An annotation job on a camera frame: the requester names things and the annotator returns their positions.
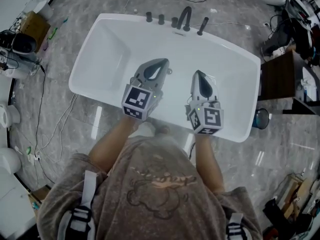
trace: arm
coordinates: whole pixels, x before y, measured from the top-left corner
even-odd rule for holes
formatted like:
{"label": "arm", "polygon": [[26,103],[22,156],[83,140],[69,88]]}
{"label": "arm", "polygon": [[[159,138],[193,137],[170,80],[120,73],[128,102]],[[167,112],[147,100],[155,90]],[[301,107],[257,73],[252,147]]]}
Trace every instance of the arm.
{"label": "arm", "polygon": [[213,193],[224,192],[224,179],[211,147],[209,136],[195,135],[195,154],[196,170],[203,183]]}
{"label": "arm", "polygon": [[288,53],[288,52],[291,52],[291,51],[296,51],[297,49],[297,45],[296,44],[292,44],[292,45],[289,45],[286,49],[285,49],[285,52]]}
{"label": "arm", "polygon": [[91,162],[106,173],[109,172],[132,133],[135,122],[134,118],[125,115],[110,132],[94,145],[89,153]]}

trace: dark wooden cabinet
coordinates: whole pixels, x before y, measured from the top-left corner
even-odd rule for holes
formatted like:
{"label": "dark wooden cabinet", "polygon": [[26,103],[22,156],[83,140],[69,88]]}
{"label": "dark wooden cabinet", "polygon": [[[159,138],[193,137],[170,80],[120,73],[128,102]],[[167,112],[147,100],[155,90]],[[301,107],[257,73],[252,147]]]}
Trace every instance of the dark wooden cabinet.
{"label": "dark wooden cabinet", "polygon": [[[317,100],[311,100],[301,85],[301,80],[304,79],[303,68],[315,80]],[[318,114],[314,106],[319,101],[319,97],[319,78],[296,52],[287,52],[261,65],[261,95],[258,97],[259,101],[293,98],[292,110],[284,111],[284,113]]]}

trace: toilet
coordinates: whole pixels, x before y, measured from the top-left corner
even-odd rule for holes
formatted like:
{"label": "toilet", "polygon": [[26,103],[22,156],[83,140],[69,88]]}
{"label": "toilet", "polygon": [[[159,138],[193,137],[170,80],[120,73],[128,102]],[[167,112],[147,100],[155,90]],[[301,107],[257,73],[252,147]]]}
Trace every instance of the toilet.
{"label": "toilet", "polygon": [[21,168],[18,154],[12,148],[0,148],[0,167],[5,168],[9,174],[15,174]]}
{"label": "toilet", "polygon": [[0,123],[4,128],[19,124],[20,120],[19,111],[14,105],[7,106],[5,103],[0,103]]}

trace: gray marble floor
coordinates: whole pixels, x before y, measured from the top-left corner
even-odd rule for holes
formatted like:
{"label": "gray marble floor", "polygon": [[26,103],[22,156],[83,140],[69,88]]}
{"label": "gray marble floor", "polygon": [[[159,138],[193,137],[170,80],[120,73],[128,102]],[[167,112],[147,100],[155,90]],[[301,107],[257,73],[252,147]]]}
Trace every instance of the gray marble floor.
{"label": "gray marble floor", "polygon": [[[51,30],[58,27],[49,48],[39,56],[46,70],[44,96],[39,127],[36,128],[44,74],[39,71],[34,77],[18,80],[14,87],[15,105],[21,113],[21,123],[10,131],[11,146],[24,151],[32,148],[34,153],[44,146],[53,134],[56,123],[68,108],[73,98],[68,80],[81,45],[92,24],[100,13],[123,13],[128,0],[54,0],[51,4],[54,15],[50,19]],[[191,25],[199,24],[208,16],[211,23],[237,22],[261,26],[275,13],[259,0],[207,0],[191,3],[185,0],[131,0],[126,13],[138,15],[151,11],[153,15],[164,14],[166,19],[178,17],[184,7],[192,7]],[[261,42],[268,38],[266,27],[242,25],[208,25],[205,29],[213,35],[228,40],[260,57]],[[212,146],[223,172],[226,188],[247,187],[262,228],[268,220],[262,213],[265,202],[273,196],[284,176],[291,172],[313,177],[318,167],[320,140],[320,117],[309,115],[282,115],[276,111],[290,105],[290,100],[260,102],[275,113],[265,130],[253,128],[250,137],[243,143],[234,143],[212,138]],[[101,110],[99,122],[95,121],[97,108]],[[120,119],[121,111],[110,105],[78,96],[65,122],[61,139],[60,132],[66,115],[56,128],[50,144],[42,150],[41,164],[46,176],[56,181],[64,169],[68,157],[75,153],[88,153],[96,141],[107,133]],[[171,125],[176,141],[189,148],[190,134],[185,129]],[[26,155],[20,156],[22,169],[17,173],[25,184],[35,190],[45,184],[52,185],[43,174],[40,164],[33,166]]]}

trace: white bathtub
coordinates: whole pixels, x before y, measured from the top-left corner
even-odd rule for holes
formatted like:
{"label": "white bathtub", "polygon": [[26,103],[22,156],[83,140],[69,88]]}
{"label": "white bathtub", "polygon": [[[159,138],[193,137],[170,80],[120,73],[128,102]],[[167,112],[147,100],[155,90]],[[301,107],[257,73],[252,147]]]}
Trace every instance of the white bathtub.
{"label": "white bathtub", "polygon": [[125,86],[149,60],[169,59],[163,99],[151,117],[191,129],[185,105],[196,70],[216,80],[224,128],[215,136],[243,142],[256,109],[260,59],[212,34],[177,30],[166,21],[125,14],[100,14],[89,31],[69,79],[72,92],[121,107]]}

